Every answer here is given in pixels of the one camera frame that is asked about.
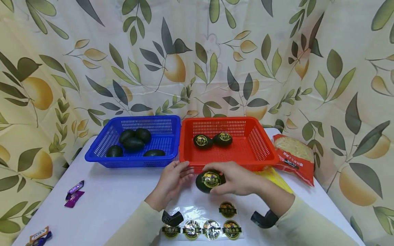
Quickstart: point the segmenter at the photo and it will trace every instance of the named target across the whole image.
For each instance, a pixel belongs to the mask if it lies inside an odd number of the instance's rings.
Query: noodle package
[[[314,187],[314,157],[311,148],[282,134],[273,137],[273,145],[280,159],[274,167],[285,172],[292,172],[302,181]]]

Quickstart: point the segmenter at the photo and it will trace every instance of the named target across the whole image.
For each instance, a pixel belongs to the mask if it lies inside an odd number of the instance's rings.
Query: person's left hand
[[[165,209],[168,203],[178,196],[182,185],[193,177],[193,173],[194,168],[189,167],[188,161],[171,162],[164,168],[159,182],[145,202],[156,211]]]

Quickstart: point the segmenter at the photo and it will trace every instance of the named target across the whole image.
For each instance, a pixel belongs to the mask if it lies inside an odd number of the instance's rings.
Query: avocado
[[[121,133],[120,137],[119,137],[119,143],[123,144],[123,142],[124,142],[126,139],[128,139],[129,137],[134,137],[134,135],[135,135],[135,132],[134,132],[133,129],[124,130],[124,131]]]
[[[163,156],[165,152],[163,150],[148,150],[145,152],[144,156]]]
[[[107,150],[106,157],[122,157],[123,156],[123,149],[117,145],[113,145],[109,147]]]
[[[129,137],[123,142],[123,147],[128,152],[138,152],[144,149],[145,144],[141,139]]]
[[[232,144],[232,137],[227,132],[221,132],[214,137],[214,143],[220,147],[227,147]]]
[[[214,144],[213,140],[204,134],[195,135],[193,143],[199,149],[209,149]]]
[[[220,175],[220,172],[216,170],[202,172],[196,178],[197,188],[207,194],[211,192],[212,188],[222,185],[225,182],[224,175]]]
[[[141,139],[145,144],[148,144],[152,139],[152,134],[144,128],[138,128],[136,130],[136,137]]]

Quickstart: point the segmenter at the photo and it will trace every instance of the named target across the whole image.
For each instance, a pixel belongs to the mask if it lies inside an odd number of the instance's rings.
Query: cream sleeve
[[[105,246],[148,246],[164,226],[163,210],[158,212],[142,201],[128,220],[112,235]]]
[[[358,245],[297,196],[290,209],[279,218],[276,226],[285,234],[287,244],[292,246]]]

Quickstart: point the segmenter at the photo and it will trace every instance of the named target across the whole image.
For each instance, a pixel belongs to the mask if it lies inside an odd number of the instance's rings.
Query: curtain
[[[1,245],[108,120],[170,114],[255,117],[305,142],[366,245],[389,245],[393,11],[394,0],[1,0]]]

